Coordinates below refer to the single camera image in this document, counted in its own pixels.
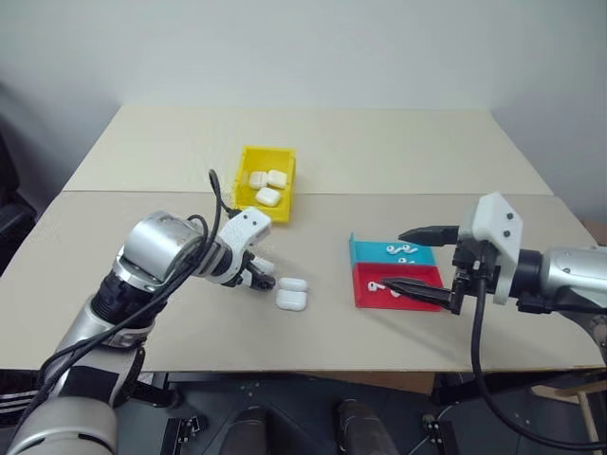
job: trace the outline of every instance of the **robotic hand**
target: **robotic hand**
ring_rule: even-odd
[[[112,408],[128,399],[143,365],[142,344],[177,287],[190,276],[228,287],[274,287],[272,264],[248,251],[269,234],[270,218],[254,208],[230,210],[234,216],[217,233],[219,204],[225,207],[217,198],[209,238],[199,215],[183,220],[159,211],[133,228],[99,291],[43,365],[44,382],[9,455],[116,453]]]
[[[456,245],[451,289],[406,278],[384,279],[390,289],[413,299],[438,304],[459,315],[465,295],[477,298],[470,357],[479,392],[488,407],[510,429],[545,446],[565,450],[602,450],[605,442],[571,443],[546,438],[513,422],[491,397],[480,362],[486,293],[493,302],[518,299],[519,311],[558,311],[580,325],[607,362],[607,248],[520,249],[523,221],[501,194],[481,197],[461,226],[419,227],[398,239],[424,246]]]

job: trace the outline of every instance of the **table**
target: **table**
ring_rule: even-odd
[[[0,343],[11,346],[0,353],[3,368],[35,369],[42,363],[84,300],[96,291],[130,228],[140,218],[158,209],[180,216],[191,213],[212,216],[213,197],[207,193],[206,176],[185,178],[194,167],[187,166],[188,156],[195,148],[189,138],[204,136],[198,131],[198,121],[210,111],[179,110],[179,116],[173,109],[164,111],[160,108],[149,111],[128,108],[124,112],[126,114],[123,111],[117,114],[0,280],[0,301],[5,307],[5,316],[0,319]],[[235,111],[235,118],[247,125],[244,112]],[[279,117],[289,119],[285,111],[280,112]],[[270,118],[279,121],[278,114],[266,115],[266,111],[260,116],[254,116],[250,111],[246,114],[258,126]],[[410,132],[409,139],[417,136],[417,141],[423,145],[421,137],[426,133],[417,135],[408,130],[409,123],[405,120],[409,115],[414,116],[411,113],[339,111],[335,116],[346,122],[343,118],[363,118],[367,114],[386,118],[395,114],[392,123],[381,123],[384,136],[396,137],[393,129],[404,122],[406,128],[403,128]],[[500,132],[487,132],[494,127],[482,127],[490,123],[486,114],[463,113],[463,119],[455,114],[446,115],[452,116],[456,125],[467,124],[469,128],[464,130],[482,130],[480,136],[486,140],[482,150],[476,146],[474,154],[487,154],[490,159],[467,162],[466,159],[472,160],[474,154],[462,152],[467,166],[457,168],[459,175],[455,178],[452,169],[426,166],[428,157],[418,156],[417,149],[403,149],[404,157],[395,155],[395,149],[402,143],[395,145],[395,140],[390,140],[391,152],[377,149],[374,172],[366,168],[369,163],[364,159],[351,160],[347,169],[340,170],[338,178],[343,179],[345,188],[352,193],[343,193],[340,187],[332,189],[326,171],[318,168],[316,172],[317,168],[307,161],[309,158],[318,164],[321,159],[320,151],[302,145],[304,139],[314,140],[316,130],[310,126],[312,120],[304,122],[307,126],[302,131],[297,130],[297,135],[291,131],[294,138],[288,144],[286,139],[240,137],[239,140],[245,143],[253,143],[254,139],[257,143],[299,149],[298,193],[292,220],[288,225],[275,226],[257,252],[276,263],[279,275],[301,277],[310,282],[309,307],[302,313],[285,312],[273,305],[271,295],[190,279],[157,319],[147,344],[144,369],[182,372],[469,371],[471,301],[466,301],[459,317],[446,312],[357,309],[348,260],[350,232],[356,232],[360,239],[385,240],[395,239],[408,228],[459,224],[465,208],[477,200],[478,193],[497,187],[508,194],[507,199],[525,220],[524,247],[543,250],[557,245],[588,246],[593,240],[562,201],[550,194],[507,137]],[[291,115],[305,117],[301,111]],[[308,115],[332,118],[319,111]],[[432,113],[420,115],[433,117]],[[175,117],[183,124],[180,141],[172,136],[171,128],[170,134],[151,128],[154,122],[159,126],[161,118],[171,124]],[[450,125],[444,118],[440,121]],[[286,127],[287,123],[277,124]],[[352,124],[362,128],[362,123],[353,121]],[[374,131],[370,129],[367,133],[373,137]],[[434,132],[442,134],[440,129]],[[281,130],[281,135],[286,135],[285,130]],[[362,137],[364,133],[357,131],[356,135]],[[120,137],[132,149],[120,145]],[[169,147],[171,137],[175,140],[172,149]],[[446,141],[442,136],[441,140],[448,144],[446,150],[451,151],[453,148],[449,144],[468,141],[471,145],[473,142],[470,137]],[[430,138],[428,141],[440,142]],[[500,153],[494,153],[493,143],[497,144],[495,147]],[[115,148],[121,150],[120,154],[115,155]],[[211,159],[207,166],[228,163],[234,155],[237,159],[238,147],[231,149],[234,150],[225,156],[214,155],[215,160]],[[164,170],[155,158],[144,159],[146,150],[152,156],[160,150],[171,150],[171,159],[166,161]],[[204,154],[205,150],[202,147],[200,153]],[[328,159],[337,163],[336,158]],[[450,158],[447,161],[453,165],[459,162]],[[141,171],[137,173],[136,163],[139,162]],[[412,162],[426,164],[413,166],[417,171],[415,178],[403,178]],[[521,163],[516,178],[501,172],[513,166],[512,163]],[[398,166],[400,173],[390,173]],[[235,172],[235,165],[232,169],[228,167],[225,164],[221,169],[224,180],[226,175]],[[134,173],[133,178],[125,176],[131,173]],[[352,181],[346,179],[347,174],[354,176]],[[364,175],[369,178],[357,180]],[[420,175],[440,183],[440,191],[430,191]],[[404,191],[411,194],[390,193],[396,192],[399,182]],[[355,186],[361,190],[352,190]],[[470,194],[440,193],[448,187]],[[445,283],[451,282],[452,252],[452,247],[435,250]],[[15,339],[27,342],[15,343]],[[556,314],[520,314],[514,304],[487,305],[482,358],[486,370],[498,372],[602,365],[594,343],[577,325]]]

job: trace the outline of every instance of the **yellow bin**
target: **yellow bin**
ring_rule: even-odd
[[[248,186],[248,177],[255,171],[267,172],[272,169],[286,173],[286,187],[284,190],[278,190],[281,193],[281,200],[276,207],[266,207],[255,200],[258,190]],[[243,148],[232,191],[232,202],[237,209],[255,207],[269,216],[272,221],[286,223],[291,215],[294,192],[295,150],[253,146]]]

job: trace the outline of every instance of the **floor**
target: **floor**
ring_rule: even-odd
[[[249,406],[263,406],[270,411],[274,455],[335,455],[338,452],[332,410],[345,398],[356,398],[372,406],[400,453],[405,455],[424,436],[421,414],[437,414],[441,410],[424,395],[306,376],[289,380],[181,383],[179,388],[188,403],[179,409],[152,409],[129,402],[118,410],[120,455],[159,453],[167,418],[190,417],[196,413],[206,414],[210,427],[184,445],[181,453],[215,455],[231,419]],[[512,418],[532,430],[569,441],[587,440],[579,408],[574,405],[550,402],[527,391],[502,394],[498,401]],[[460,452],[465,455],[574,453],[519,438],[480,401],[454,406],[444,414],[443,420],[452,421]],[[415,452],[416,455],[437,453],[430,443]]]

